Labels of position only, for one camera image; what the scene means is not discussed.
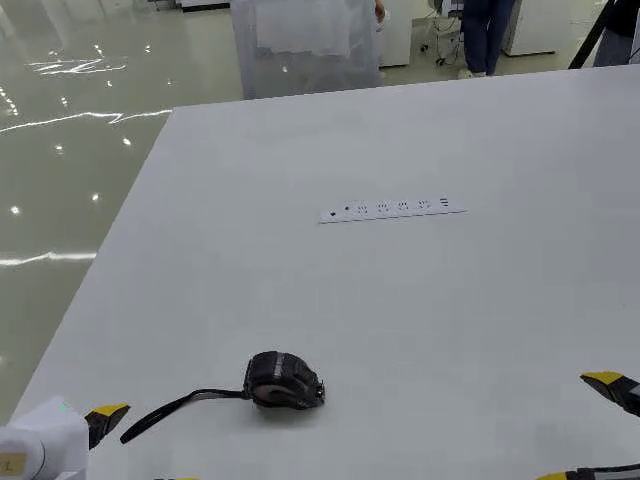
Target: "label sticker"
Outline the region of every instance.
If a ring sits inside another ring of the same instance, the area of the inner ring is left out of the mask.
[[[19,477],[26,463],[26,453],[0,453],[0,477]]]

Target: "person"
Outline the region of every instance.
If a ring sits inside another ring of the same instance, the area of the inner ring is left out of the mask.
[[[376,12],[376,19],[378,20],[378,23],[382,23],[382,20],[384,20],[384,15],[385,15],[384,3],[382,3],[382,0],[376,0],[375,12]]]
[[[618,0],[607,20],[594,67],[611,67],[629,63],[640,0]]]
[[[458,78],[495,73],[514,4],[515,0],[465,0],[462,32],[467,68],[460,70]]]

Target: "electrical outlet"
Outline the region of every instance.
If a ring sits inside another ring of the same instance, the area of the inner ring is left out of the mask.
[[[462,213],[466,209],[442,195],[435,199],[356,202],[329,210],[320,215],[320,223],[357,222],[384,218],[416,217]]]

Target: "black tape measure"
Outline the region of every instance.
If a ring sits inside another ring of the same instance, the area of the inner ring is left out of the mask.
[[[324,384],[304,360],[290,353],[263,352],[247,366],[242,390],[205,388],[154,410],[138,420],[120,437],[127,443],[188,403],[211,398],[253,400],[262,407],[306,410],[324,404]]]

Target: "white cabinet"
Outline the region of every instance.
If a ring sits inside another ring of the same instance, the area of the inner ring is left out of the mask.
[[[382,35],[382,56],[380,65],[408,65],[411,53],[411,21],[413,20],[412,0],[383,0],[390,12]]]
[[[517,0],[505,34],[507,55],[555,52],[570,32],[569,0]]]

